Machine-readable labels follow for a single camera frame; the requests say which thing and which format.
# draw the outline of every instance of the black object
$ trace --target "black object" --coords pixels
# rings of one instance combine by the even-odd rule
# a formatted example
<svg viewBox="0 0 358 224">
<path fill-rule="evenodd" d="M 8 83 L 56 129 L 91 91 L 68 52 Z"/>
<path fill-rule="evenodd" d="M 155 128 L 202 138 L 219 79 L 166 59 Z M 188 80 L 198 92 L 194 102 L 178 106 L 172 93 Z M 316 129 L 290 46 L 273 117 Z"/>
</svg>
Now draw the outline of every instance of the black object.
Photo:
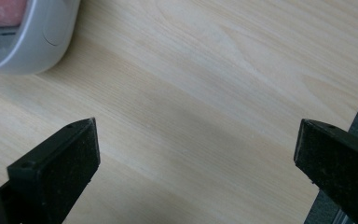
<svg viewBox="0 0 358 224">
<path fill-rule="evenodd" d="M 0 224 L 62 223 L 100 162 L 95 119 L 63 127 L 7 167 Z"/>
<path fill-rule="evenodd" d="M 353 135 L 354 137 L 358 138 L 358 113 L 350 127 L 349 134 Z M 297 145 L 300 141 L 301 136 L 299 135 L 297 140 Z M 318 163 L 315 161 L 307 161 L 310 165 L 318 166 Z M 345 213 L 340 210 L 340 206 L 331 200 L 328 196 L 328 193 L 325 193 L 321 188 L 312 208 L 310 209 L 310 213 L 307 216 L 305 221 L 306 224 L 314 224 L 314 223 L 345 223 L 345 224 L 352 224 L 353 222 L 345 215 Z"/>
<path fill-rule="evenodd" d="M 301 122 L 296 166 L 358 223 L 358 138 L 314 120 Z"/>
</svg>

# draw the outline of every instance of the white device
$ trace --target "white device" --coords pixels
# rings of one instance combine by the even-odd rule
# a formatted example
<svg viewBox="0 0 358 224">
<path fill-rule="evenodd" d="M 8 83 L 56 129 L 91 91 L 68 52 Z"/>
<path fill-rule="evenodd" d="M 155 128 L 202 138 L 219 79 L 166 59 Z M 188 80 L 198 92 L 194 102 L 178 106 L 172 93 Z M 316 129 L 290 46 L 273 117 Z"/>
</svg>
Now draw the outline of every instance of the white device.
<svg viewBox="0 0 358 224">
<path fill-rule="evenodd" d="M 66 52 L 80 0 L 28 0 L 20 26 L 0 27 L 0 74 L 48 70 Z"/>
</svg>

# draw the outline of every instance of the light wood surface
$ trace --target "light wood surface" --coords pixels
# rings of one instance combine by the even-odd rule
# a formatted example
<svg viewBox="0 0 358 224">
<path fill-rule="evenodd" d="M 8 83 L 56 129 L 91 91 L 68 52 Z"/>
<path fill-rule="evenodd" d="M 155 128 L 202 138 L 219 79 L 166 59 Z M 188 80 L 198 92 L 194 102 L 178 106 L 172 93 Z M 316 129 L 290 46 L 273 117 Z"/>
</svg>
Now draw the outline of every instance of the light wood surface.
<svg viewBox="0 0 358 224">
<path fill-rule="evenodd" d="M 358 1 L 84 0 L 54 68 L 0 75 L 0 185 L 95 117 L 102 164 L 65 223 L 302 223 L 300 120 L 357 110 Z"/>
</svg>

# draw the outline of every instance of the pink object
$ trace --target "pink object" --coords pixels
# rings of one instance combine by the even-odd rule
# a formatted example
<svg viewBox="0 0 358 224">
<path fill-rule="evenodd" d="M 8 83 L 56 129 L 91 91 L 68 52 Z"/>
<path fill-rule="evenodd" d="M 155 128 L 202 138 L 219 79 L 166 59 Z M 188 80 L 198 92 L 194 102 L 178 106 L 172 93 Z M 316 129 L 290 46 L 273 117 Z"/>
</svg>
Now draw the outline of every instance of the pink object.
<svg viewBox="0 0 358 224">
<path fill-rule="evenodd" d="M 0 0 L 0 26 L 17 26 L 22 21 L 27 0 Z"/>
</svg>

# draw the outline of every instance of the wooden table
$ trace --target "wooden table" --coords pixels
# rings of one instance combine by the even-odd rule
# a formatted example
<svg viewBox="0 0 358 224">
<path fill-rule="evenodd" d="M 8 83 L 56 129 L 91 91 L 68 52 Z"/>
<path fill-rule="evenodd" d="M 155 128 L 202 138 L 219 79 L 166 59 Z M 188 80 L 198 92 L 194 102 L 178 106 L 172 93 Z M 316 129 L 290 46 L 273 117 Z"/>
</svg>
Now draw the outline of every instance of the wooden table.
<svg viewBox="0 0 358 224">
<path fill-rule="evenodd" d="M 82 1 L 54 68 L 0 75 L 0 185 L 95 117 L 102 164 L 65 223 L 302 223 L 300 120 L 357 110 L 358 1 Z"/>
</svg>

